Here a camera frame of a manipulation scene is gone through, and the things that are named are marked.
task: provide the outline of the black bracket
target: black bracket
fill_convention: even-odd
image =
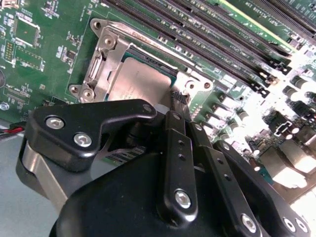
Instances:
[[[129,123],[150,122],[156,114],[143,100],[41,107],[29,114],[25,137],[34,151],[64,169],[83,171],[90,168],[101,149],[102,134],[117,131]],[[60,119],[63,126],[53,124],[57,129],[48,126],[51,118]],[[75,143],[74,136],[79,133],[91,139],[89,146]]]
[[[175,111],[167,112],[164,129],[157,210],[169,224],[185,227],[198,214],[191,139],[183,116]]]
[[[295,213],[288,203],[224,141],[214,148],[224,154],[252,210],[263,228],[276,237],[308,237],[311,234],[305,221]]]

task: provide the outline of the motherboard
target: motherboard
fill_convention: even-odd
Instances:
[[[316,170],[315,0],[0,0],[0,119],[186,96],[211,142],[270,182]],[[124,163],[142,153],[113,155]]]

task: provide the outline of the green circuit board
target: green circuit board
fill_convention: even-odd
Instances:
[[[214,19],[219,24],[225,25],[232,33],[240,35],[249,45],[255,45],[274,60],[285,61],[280,55],[271,53],[266,47],[267,44],[252,41],[247,34],[244,34],[237,26],[232,24],[230,19],[242,24],[268,44],[277,45],[279,49],[288,54],[299,53],[299,48],[289,43],[292,35],[297,33],[282,22],[277,21],[268,12],[260,9],[254,3],[255,1],[257,0],[184,0],[182,2],[191,8],[198,9],[208,19]],[[163,15],[159,15],[159,12],[157,14],[154,10],[147,8],[146,5],[139,4],[142,1],[125,0],[123,2],[132,9],[144,13],[163,27],[174,28],[172,21],[166,21]],[[210,47],[203,41],[199,42],[195,38],[190,39],[197,47],[207,50],[217,62],[225,63],[227,67],[233,68],[242,77],[249,77],[259,83],[262,82],[250,66],[244,67],[238,60],[235,60],[240,58],[242,62],[250,62],[252,63],[250,65],[254,65],[253,62],[257,59],[255,54],[251,54],[251,50],[246,51],[246,48],[231,44],[227,37],[210,31],[208,28],[201,28],[192,19],[190,11],[186,11],[181,7],[174,7],[176,1],[157,0],[155,2],[175,14],[183,25],[191,25],[196,27],[196,30],[202,30],[202,33],[206,34],[207,37],[214,39],[220,46],[226,47],[227,50],[231,50],[230,52],[235,54],[233,58],[225,49],[218,51],[217,47]],[[98,42],[98,38],[89,25],[93,18],[122,22],[148,37],[158,40],[160,37],[158,31],[131,19],[124,11],[119,11],[106,3],[107,1],[100,0],[78,0],[74,2],[17,0],[16,4],[1,9],[0,70],[3,72],[6,82],[0,88],[0,103],[8,104],[9,109],[0,111],[0,119],[18,122],[27,120],[30,111],[43,105],[78,103],[77,98],[69,92],[68,88],[71,84],[82,83]],[[315,22],[316,13],[310,10],[312,8],[310,1],[292,0],[290,4]],[[174,30],[174,32],[181,37],[185,36],[185,31],[180,28]],[[305,39],[300,41],[300,45],[307,48],[313,46]],[[164,57],[145,45],[139,44],[139,46],[157,57]],[[212,106],[214,104],[219,103],[218,96],[223,92],[239,102],[236,111],[247,108],[251,104],[254,105],[253,108],[260,115],[274,106],[273,103],[276,99],[282,102],[285,101],[284,96],[280,98],[273,97],[270,100],[254,97],[256,93],[242,81],[228,75],[198,54],[189,54],[185,50],[179,50],[176,43],[171,41],[164,43],[164,46],[196,63],[205,74],[209,75],[211,80],[220,82],[212,91],[198,92],[192,98],[189,104],[190,112],[192,118],[197,122],[207,120],[205,115],[213,110]],[[282,80],[290,81],[304,70],[310,70],[313,75],[316,73],[314,59],[314,51],[311,51],[309,59],[307,61],[301,60],[303,63],[292,70],[288,76],[282,77]],[[166,58],[165,60],[174,63],[171,59]],[[289,107],[285,106],[283,111],[289,118],[296,119],[290,113]],[[222,126],[211,139],[217,140],[222,133],[232,134],[228,126],[229,120],[238,120],[236,112],[228,118],[226,125]]]
[[[223,8],[230,9],[238,21],[248,24],[249,28],[255,28],[254,32],[278,42],[289,52],[293,50],[286,43],[286,37],[277,37],[272,31],[265,32],[266,28],[251,21],[245,23],[249,18],[228,1],[209,2],[222,4]],[[159,21],[147,10],[134,6]],[[5,86],[0,89],[0,101],[10,105],[9,110],[0,112],[0,118],[10,122],[26,120],[28,112],[42,106],[44,101],[50,104],[77,102],[68,91],[68,86],[82,82],[97,43],[98,39],[89,27],[92,18],[124,22],[154,39],[158,37],[155,32],[98,0],[19,0],[14,7],[3,8],[0,17],[0,69],[6,78]],[[67,51],[75,53],[71,62],[63,58]],[[230,88],[237,88],[230,92],[235,98],[243,94],[245,88],[241,88],[242,84],[225,77],[225,73],[199,57],[194,57],[193,60],[212,78],[221,80]],[[205,96],[208,95],[195,98],[192,111],[194,104],[206,100]]]

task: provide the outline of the capacitor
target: capacitor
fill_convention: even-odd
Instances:
[[[295,84],[297,88],[303,91],[316,92],[316,83],[299,78]]]
[[[249,114],[247,114],[246,111],[242,111],[241,113],[238,114],[238,117],[244,124],[248,124],[251,120]]]
[[[238,123],[233,122],[229,125],[233,133],[239,134],[242,132],[242,127],[238,125]]]
[[[293,138],[293,134],[287,129],[284,132],[282,132],[282,136],[286,139],[286,140],[290,140]]]
[[[292,134],[296,134],[296,133],[298,133],[300,131],[300,129],[298,127],[296,127],[295,125],[293,125],[293,124],[291,126],[289,126],[288,130]]]
[[[300,93],[295,90],[292,87],[288,87],[287,90],[285,91],[285,95],[291,100],[291,101],[299,101],[300,100]]]
[[[305,93],[305,97],[309,98],[312,103],[316,103],[316,94],[310,91]]]
[[[259,171],[261,169],[261,165],[259,162],[256,161],[255,158],[250,158],[249,159],[249,164],[255,171]]]
[[[227,141],[227,140],[230,140],[230,136],[227,134],[227,133],[223,133],[221,136],[220,136],[221,140],[223,141]]]
[[[258,149],[258,147],[254,141],[248,141],[247,143],[248,143],[254,156],[257,156],[260,154],[260,150]]]

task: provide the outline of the mounting screw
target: mounting screw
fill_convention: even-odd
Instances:
[[[289,219],[284,218],[284,222],[285,222],[286,226],[287,226],[292,232],[296,232],[295,226],[293,225],[293,223],[292,223]]]
[[[306,225],[299,219],[295,218],[296,223],[298,224],[298,226],[302,229],[302,231],[304,231],[305,233],[308,233],[308,229],[306,227]]]
[[[143,105],[143,108],[144,108],[144,110],[146,110],[146,111],[148,111],[148,112],[151,112],[152,111],[152,108],[150,108],[150,106],[149,105]]]
[[[200,125],[196,124],[195,127],[197,130],[202,131],[202,127]]]
[[[91,138],[83,132],[74,136],[74,142],[80,147],[88,147],[92,144]]]
[[[104,36],[104,43],[106,49],[111,49],[115,45],[115,39],[112,36]]]
[[[176,113],[173,113],[173,116],[174,116],[177,120],[180,120],[180,119],[181,119]]]
[[[223,144],[223,147],[227,150],[227,151],[229,151],[229,146],[227,145],[227,144]]]
[[[61,129],[65,126],[65,123],[60,118],[50,117],[46,120],[46,125],[52,129]]]
[[[176,191],[175,198],[182,208],[188,209],[191,206],[191,200],[184,191]]]
[[[241,215],[241,221],[242,221],[243,225],[246,226],[246,228],[250,232],[256,233],[256,231],[257,231],[256,224],[254,223],[254,221],[249,216],[247,216],[246,214],[242,214]]]
[[[10,106],[9,106],[8,103],[6,103],[6,102],[1,102],[0,103],[0,110],[5,111],[5,110],[8,110],[8,109],[10,109]]]

